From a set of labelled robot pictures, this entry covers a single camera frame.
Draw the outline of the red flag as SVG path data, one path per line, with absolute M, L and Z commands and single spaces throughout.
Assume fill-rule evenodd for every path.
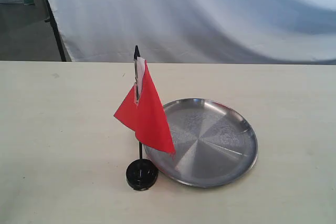
M 135 46 L 136 83 L 116 110 L 114 117 L 135 132 L 142 144 L 158 151 L 175 154 L 163 105 L 151 78 L 147 61 Z

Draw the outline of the black round object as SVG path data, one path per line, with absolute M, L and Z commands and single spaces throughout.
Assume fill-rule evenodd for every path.
M 137 159 L 133 161 L 126 170 L 128 185 L 134 190 L 144 191 L 152 187 L 157 178 L 159 170 L 149 159 Z

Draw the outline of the round stainless steel plate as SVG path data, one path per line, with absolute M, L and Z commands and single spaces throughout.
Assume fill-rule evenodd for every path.
M 221 103 L 200 98 L 164 105 L 175 154 L 144 147 L 165 176 L 184 185 L 211 188 L 244 176 L 258 157 L 258 142 L 248 121 Z

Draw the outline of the white backdrop cloth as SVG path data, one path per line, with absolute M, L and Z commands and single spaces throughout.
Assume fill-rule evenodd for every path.
M 335 64 L 335 0 L 48 0 L 73 61 Z

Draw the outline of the black backdrop stand pole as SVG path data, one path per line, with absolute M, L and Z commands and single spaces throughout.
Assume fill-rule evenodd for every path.
M 46 5 L 46 12 L 47 12 L 47 18 L 45 19 L 45 22 L 50 23 L 50 26 L 52 28 L 52 32 L 54 34 L 54 38 L 56 41 L 57 49 L 60 54 L 61 62 L 67 62 L 65 50 L 64 50 L 62 40 L 61 40 L 61 35 L 59 33 L 57 22 L 51 10 L 50 3 L 48 0 L 44 0 L 44 2 Z

